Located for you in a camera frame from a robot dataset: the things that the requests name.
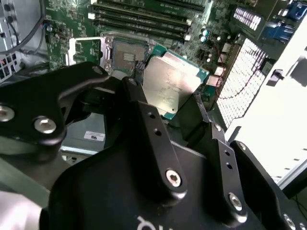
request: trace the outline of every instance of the white label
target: white label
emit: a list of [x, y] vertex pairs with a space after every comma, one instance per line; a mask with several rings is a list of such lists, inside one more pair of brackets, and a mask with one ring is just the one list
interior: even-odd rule
[[[155, 226], [149, 222], [145, 221], [141, 216], [138, 217], [138, 221], [140, 221], [137, 230], [144, 230], [144, 228], [150, 229], [150, 230], [156, 230]], [[159, 230], [163, 230], [163, 226], [159, 225]]]
[[106, 135], [104, 133], [94, 133], [94, 132], [86, 131], [84, 135], [84, 139], [104, 141], [105, 136]]

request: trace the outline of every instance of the sticker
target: sticker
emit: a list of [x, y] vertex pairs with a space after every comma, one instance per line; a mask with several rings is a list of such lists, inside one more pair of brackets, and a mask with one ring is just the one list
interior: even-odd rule
[[94, 133], [94, 132], [86, 131], [84, 135], [84, 139], [104, 141], [105, 136], [106, 135], [104, 133]]

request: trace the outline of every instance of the electronic component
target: electronic component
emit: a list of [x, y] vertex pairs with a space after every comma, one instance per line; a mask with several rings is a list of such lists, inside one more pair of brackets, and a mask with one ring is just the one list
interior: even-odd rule
[[113, 39], [112, 71], [119, 70], [131, 76], [136, 61], [145, 61], [148, 57], [148, 44], [137, 44]]
[[224, 63], [227, 62], [227, 58], [228, 58], [228, 56], [226, 54], [221, 54], [219, 56], [218, 62], [224, 64]]
[[283, 23], [269, 23], [263, 29], [262, 39], [276, 39], [285, 43], [288, 41], [294, 33], [294, 28], [290, 25]]
[[229, 43], [225, 43], [222, 49], [223, 53], [229, 53], [232, 49], [232, 45]]
[[215, 76], [222, 76], [226, 71], [226, 68], [225, 67], [222, 67], [222, 66], [217, 66], [216, 67], [216, 70], [214, 72], [214, 75]]
[[236, 8], [232, 21], [245, 34], [256, 40], [260, 38], [265, 24], [265, 20], [260, 14], [242, 7]]
[[300, 21], [307, 12], [307, 4], [299, 1], [293, 1], [284, 10], [280, 10], [278, 15], [292, 19], [293, 21]]
[[210, 85], [213, 87], [219, 87], [219, 79], [220, 79], [220, 76], [210, 75], [208, 77], [206, 85]]
[[172, 119], [209, 72], [181, 56], [156, 45], [144, 70], [143, 88], [148, 103]]

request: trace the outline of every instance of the ram slot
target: ram slot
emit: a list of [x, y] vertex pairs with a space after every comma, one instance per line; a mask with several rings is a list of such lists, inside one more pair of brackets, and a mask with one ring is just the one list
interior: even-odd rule
[[130, 12], [117, 11], [111, 8], [100, 8], [94, 7], [93, 12], [95, 14], [100, 14], [101, 16], [109, 19], [131, 22], [143, 26], [148, 26], [155, 29], [162, 29], [171, 33], [183, 35], [187, 32], [187, 28], [178, 27], [175, 25], [169, 25], [168, 22], [157, 22], [150, 17], [143, 15], [135, 15]]
[[122, 1], [119, 2], [114, 0], [98, 0], [97, 3], [103, 5], [110, 5], [110, 6], [117, 5], [128, 11], [143, 12], [147, 15], [150, 14], [155, 17], [163, 16], [168, 19], [177, 20], [183, 24], [186, 24], [187, 19], [194, 17], [194, 13], [191, 12], [191, 10], [187, 10], [185, 8], [180, 7], [179, 11], [178, 7], [170, 6], [168, 4], [162, 6], [161, 3], [154, 0], [145, 1], [143, 6], [140, 6], [139, 4], [137, 4], [137, 2], [135, 3], [132, 2], [131, 4], [127, 4]]
[[196, 5], [193, 3], [188, 3], [188, 2], [182, 2], [182, 1], [176, 1], [176, 0], [154, 0], [154, 1], [170, 4], [173, 6], [179, 6], [179, 7], [186, 8], [186, 9], [193, 10], [193, 11], [200, 12], [200, 13], [205, 10], [203, 6]]
[[157, 30], [157, 29], [146, 27], [146, 26], [139, 26], [139, 25], [135, 25], [132, 23], [125, 23], [123, 21], [111, 20], [111, 19], [100, 17], [100, 16], [95, 17], [94, 21], [106, 27], [113, 27], [113, 28], [117, 28], [121, 30], [124, 28], [125, 30], [134, 31], [136, 33], [154, 35], [157, 37], [163, 37], [163, 38], [167, 38], [167, 39], [171, 39], [171, 40], [175, 40], [179, 42], [183, 42], [184, 40], [183, 37], [178, 34], [174, 34], [174, 33], [163, 31], [163, 30]]

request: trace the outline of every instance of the green circuit board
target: green circuit board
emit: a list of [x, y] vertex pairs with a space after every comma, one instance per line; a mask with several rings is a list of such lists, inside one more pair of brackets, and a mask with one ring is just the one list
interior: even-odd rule
[[[220, 34], [227, 20], [226, 3], [209, 0], [45, 0], [46, 21], [52, 27], [47, 32], [47, 46], [52, 69], [66, 65], [69, 39], [99, 36], [103, 32], [117, 31], [154, 39], [199, 66], [207, 67], [197, 56], [206, 46], [200, 41], [204, 25]], [[95, 20], [88, 18], [95, 13]], [[82, 41], [76, 45], [75, 61], [98, 62], [99, 43]]]

